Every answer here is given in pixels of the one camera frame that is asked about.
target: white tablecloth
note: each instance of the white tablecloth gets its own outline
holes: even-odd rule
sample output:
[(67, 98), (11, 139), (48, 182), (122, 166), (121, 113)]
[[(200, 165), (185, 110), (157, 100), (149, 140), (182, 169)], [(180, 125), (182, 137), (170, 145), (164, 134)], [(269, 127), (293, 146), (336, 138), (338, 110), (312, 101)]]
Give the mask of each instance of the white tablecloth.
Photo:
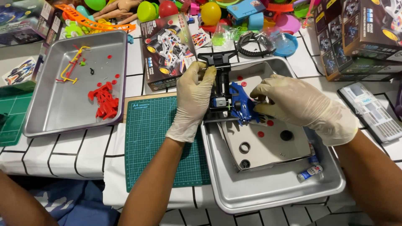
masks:
[[(190, 29), (192, 33), (195, 33), (197, 30), (196, 24), (190, 25)], [(319, 57), (320, 51), (313, 29), (302, 29), (295, 34), (299, 42), (299, 48), (287, 60), (299, 79), (314, 85), (328, 97), (342, 102), (336, 94), (336, 90), (350, 82), (326, 81), (323, 76), (324, 72)], [(140, 54), (142, 53), (142, 48), (139, 25), (130, 34), (134, 37), (134, 44), (128, 45), (125, 96), (133, 97), (158, 93), (152, 92), (148, 85), (144, 84), (144, 60), (142, 54)], [(245, 48), (254, 51), (255, 49), (260, 49), (261, 46), (252, 41), (246, 44)], [(233, 49), (235, 49), (234, 44), (227, 50)], [(216, 52), (217, 50), (211, 46), (197, 50), (198, 53), (212, 51)], [(231, 59), (231, 63), (247, 60), (252, 60), (252, 58), (238, 54), (237, 57)], [(397, 83), (365, 82), (364, 85), (377, 96), (391, 116), (400, 121), (400, 118), (393, 113), (398, 88)], [(175, 87), (159, 92), (174, 91), (176, 91)], [(8, 174), (70, 179), (104, 178), (106, 184), (103, 192), (104, 203), (116, 209), (121, 209), (128, 195), (125, 188), (124, 131), (125, 124), (119, 124), (34, 139), (22, 136), (17, 145), (5, 147), (0, 151), (0, 167)], [(371, 138), (367, 130), (362, 128), (362, 131)], [(401, 141), (397, 140), (378, 145), (378, 147), (402, 167)], [(255, 220), (260, 222), (257, 225), (261, 224), (261, 221), (265, 225), (292, 225), (293, 223), (296, 225), (308, 225), (344, 205), (354, 204), (355, 202), (347, 191), (344, 191), (338, 195), (239, 216), (228, 216), (218, 209), (208, 209), (206, 213), (205, 210), (172, 210), (165, 214), (161, 225), (164, 222), (173, 222), (177, 218), (186, 220), (187, 225), (200, 225), (202, 223), (199, 222), (203, 221), (205, 221), (205, 225), (211, 225), (214, 224), (211, 221), (216, 220), (218, 225), (240, 226), (243, 225), (241, 222), (244, 220), (242, 219), (246, 218), (248, 220), (244, 222), (248, 222), (247, 224)], [(210, 185), (173, 188), (168, 205), (168, 208), (215, 207)]]

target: cutting mat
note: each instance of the cutting mat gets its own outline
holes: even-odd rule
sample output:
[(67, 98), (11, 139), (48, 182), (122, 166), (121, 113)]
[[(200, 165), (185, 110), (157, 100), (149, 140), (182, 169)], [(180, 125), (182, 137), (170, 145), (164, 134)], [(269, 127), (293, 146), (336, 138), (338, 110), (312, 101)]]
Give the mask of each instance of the cutting mat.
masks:
[(0, 147), (13, 146), (20, 141), (23, 132), (23, 121), (32, 92), (24, 92), (12, 95), (0, 94), (0, 113), (8, 114), (8, 119), (0, 126)]
[[(127, 116), (124, 159), (127, 192), (164, 141), (176, 114), (176, 101), (176, 93), (125, 99)], [(211, 179), (198, 129), (194, 142), (184, 146), (173, 187), (209, 184)]]

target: latex glove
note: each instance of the latex glove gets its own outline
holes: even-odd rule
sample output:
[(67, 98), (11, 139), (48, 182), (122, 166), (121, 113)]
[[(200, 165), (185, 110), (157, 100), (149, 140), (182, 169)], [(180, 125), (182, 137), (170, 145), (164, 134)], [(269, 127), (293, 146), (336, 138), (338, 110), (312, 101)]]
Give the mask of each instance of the latex glove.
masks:
[(316, 131), (326, 146), (350, 142), (358, 130), (358, 119), (344, 105), (329, 99), (302, 80), (273, 74), (251, 92), (251, 98), (275, 103), (259, 103), (254, 111)]
[(216, 68), (206, 68), (202, 62), (193, 62), (177, 81), (177, 112), (166, 137), (182, 142), (193, 142), (198, 125), (207, 112)]

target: silver tray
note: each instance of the silver tray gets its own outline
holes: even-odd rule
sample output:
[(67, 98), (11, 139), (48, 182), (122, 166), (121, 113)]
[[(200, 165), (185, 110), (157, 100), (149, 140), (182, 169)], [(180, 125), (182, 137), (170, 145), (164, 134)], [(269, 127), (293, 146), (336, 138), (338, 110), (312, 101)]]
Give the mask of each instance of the silver tray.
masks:
[[(91, 47), (84, 50), (80, 58), (80, 61), (86, 59), (86, 65), (77, 64), (72, 71), (70, 78), (78, 78), (75, 84), (56, 82), (78, 52), (73, 45)], [(126, 60), (127, 33), (124, 31), (107, 31), (53, 43), (25, 117), (24, 135), (33, 138), (118, 122), (123, 116)], [(90, 68), (94, 69), (94, 75), (90, 74)], [(117, 80), (117, 84), (112, 85), (113, 97), (119, 98), (117, 115), (105, 120), (95, 118), (98, 104), (96, 98), (89, 100), (88, 92), (97, 89), (98, 82), (106, 84), (112, 80)]]
[[(270, 57), (231, 64), (234, 73), (268, 62), (276, 74), (295, 78), (289, 63)], [(296, 175), (311, 167), (307, 159), (275, 165), (272, 168), (238, 172), (217, 123), (202, 123), (201, 132), (217, 205), (228, 214), (238, 214), (307, 201), (343, 191), (345, 177), (332, 149), (326, 147), (313, 130), (305, 128), (324, 171), (300, 183)]]

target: wristwatch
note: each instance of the wristwatch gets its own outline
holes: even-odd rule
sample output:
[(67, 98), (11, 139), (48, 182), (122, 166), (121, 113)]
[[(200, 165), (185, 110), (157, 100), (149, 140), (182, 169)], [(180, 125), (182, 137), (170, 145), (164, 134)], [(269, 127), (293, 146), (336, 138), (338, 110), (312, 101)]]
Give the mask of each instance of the wristwatch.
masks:
[[(260, 45), (263, 45), (266, 48), (266, 50), (259, 52), (252, 52), (242, 48), (242, 45), (246, 44), (250, 39), (257, 40), (257, 42), (260, 43)], [(257, 37), (257, 34), (252, 31), (247, 31), (246, 33), (240, 35), (236, 48), (239, 53), (248, 57), (260, 57), (264, 55), (269, 55), (273, 54), (276, 50), (272, 42), (266, 36), (258, 35)]]

